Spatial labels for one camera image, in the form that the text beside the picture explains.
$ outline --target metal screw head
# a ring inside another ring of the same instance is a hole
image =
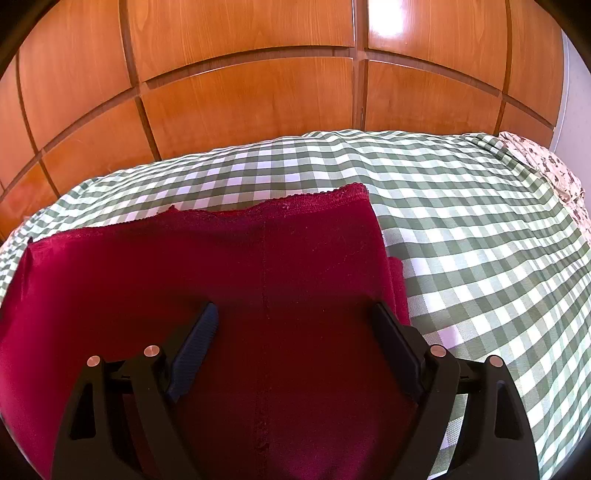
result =
[[[98,355],[93,355],[86,361],[86,365],[89,367],[96,367],[99,363],[100,357]]]
[[[503,359],[500,356],[492,355],[489,361],[493,367],[500,368],[503,366]]]
[[[150,345],[144,349],[145,356],[156,356],[160,353],[160,347],[158,345]]]
[[[438,356],[439,358],[446,356],[447,353],[445,348],[441,345],[431,345],[431,348],[429,350],[431,351],[431,355]]]

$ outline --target checkered bedspread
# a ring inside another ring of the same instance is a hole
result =
[[[589,424],[591,252],[545,179],[485,134],[312,132],[87,180],[29,219],[0,254],[0,300],[29,237],[179,209],[227,209],[366,185],[413,324],[429,343],[516,380],[543,480]],[[458,397],[433,475],[460,432]]]

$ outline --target folded red garment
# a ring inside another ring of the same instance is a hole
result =
[[[88,357],[130,358],[207,299],[219,329],[174,408],[204,477],[379,478],[416,408],[368,323],[377,300],[408,319],[400,267],[360,184],[59,233],[28,246],[0,310],[0,411],[50,478]]]

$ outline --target wooden panel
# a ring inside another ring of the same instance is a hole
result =
[[[0,203],[0,232],[6,238],[25,216],[57,200],[39,163],[35,163]]]
[[[17,68],[12,59],[0,80],[0,181],[5,187],[34,154],[18,100]]]
[[[353,46],[351,0],[133,0],[128,8],[142,81],[256,48]]]
[[[560,27],[534,0],[510,1],[513,49],[508,93],[556,125],[564,74]]]
[[[179,80],[142,97],[163,158],[351,128],[352,61],[254,61]]]
[[[437,73],[369,62],[365,129],[493,133],[501,99]]]
[[[538,145],[548,148],[552,142],[554,131],[523,110],[507,103],[499,131],[511,132],[533,140]]]
[[[43,157],[60,194],[83,180],[153,159],[134,100],[91,120]]]
[[[22,97],[40,149],[131,86],[118,0],[61,0],[21,47]]]
[[[505,0],[369,0],[369,48],[432,61],[501,90]]]

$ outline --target red fabric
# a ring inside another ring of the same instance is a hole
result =
[[[376,300],[395,308],[394,292],[367,191],[353,184],[29,245],[0,311],[0,410],[45,478],[86,359],[161,342],[204,299],[219,330],[174,416],[205,478],[384,474],[416,405],[365,320]]]

